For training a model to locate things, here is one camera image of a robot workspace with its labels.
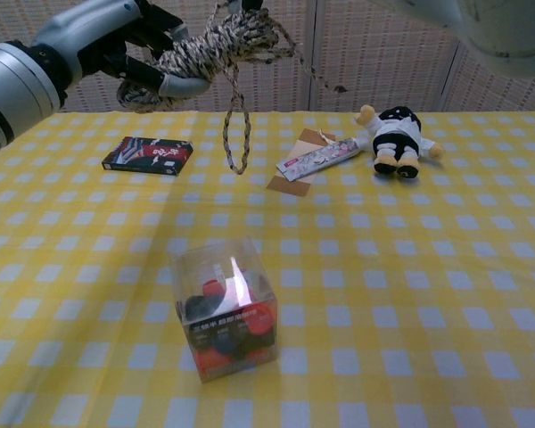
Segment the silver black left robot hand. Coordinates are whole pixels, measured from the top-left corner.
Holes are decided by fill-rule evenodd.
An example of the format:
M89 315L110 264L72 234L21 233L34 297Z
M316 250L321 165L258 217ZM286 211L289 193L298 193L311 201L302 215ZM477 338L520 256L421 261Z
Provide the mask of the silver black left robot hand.
M101 71L160 96L189 99L210 82L157 70L127 53L131 43L161 56L186 37L180 18L148 1L85 1L51 18L32 46L53 61L61 91Z

